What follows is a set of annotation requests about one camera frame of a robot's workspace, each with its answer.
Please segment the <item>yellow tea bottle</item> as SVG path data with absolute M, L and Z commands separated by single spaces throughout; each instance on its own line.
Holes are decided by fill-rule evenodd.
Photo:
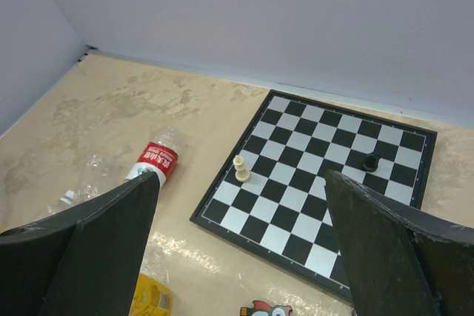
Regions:
M 130 306 L 129 316 L 170 316 L 170 290 L 155 279 L 140 273 Z

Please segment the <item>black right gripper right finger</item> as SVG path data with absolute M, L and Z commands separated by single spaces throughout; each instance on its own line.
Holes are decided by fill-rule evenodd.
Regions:
M 357 315 L 472 315 L 473 229 L 325 175 Z

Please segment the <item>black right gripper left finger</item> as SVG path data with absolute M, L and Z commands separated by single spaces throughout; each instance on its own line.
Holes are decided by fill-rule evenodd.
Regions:
M 2 315 L 128 315 L 158 202 L 154 172 L 1 234 Z

